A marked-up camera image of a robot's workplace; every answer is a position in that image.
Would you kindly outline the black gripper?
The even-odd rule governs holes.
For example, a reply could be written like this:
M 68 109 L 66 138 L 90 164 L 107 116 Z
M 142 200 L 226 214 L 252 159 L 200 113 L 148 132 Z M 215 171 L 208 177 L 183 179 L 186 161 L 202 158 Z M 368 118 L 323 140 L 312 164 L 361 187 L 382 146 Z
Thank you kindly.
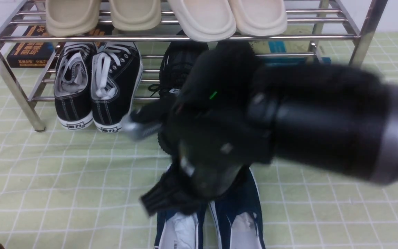
M 199 55 L 158 132 L 171 145 L 173 164 L 140 197 L 148 216 L 192 215 L 231 188 L 248 164 L 241 158 L 250 130 L 244 112 L 252 75 L 262 64 L 250 44 L 217 44 Z M 132 112 L 150 118 L 149 104 Z

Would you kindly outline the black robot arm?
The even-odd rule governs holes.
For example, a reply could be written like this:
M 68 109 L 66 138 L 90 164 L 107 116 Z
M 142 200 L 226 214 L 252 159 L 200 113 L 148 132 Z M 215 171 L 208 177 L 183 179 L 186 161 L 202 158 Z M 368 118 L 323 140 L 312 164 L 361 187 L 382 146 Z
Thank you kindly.
M 180 92 L 130 112 L 135 140 L 165 132 L 173 164 L 141 197 L 148 215 L 191 214 L 275 157 L 376 185 L 398 182 L 398 85 L 332 64 L 266 66 L 250 46 L 203 52 Z

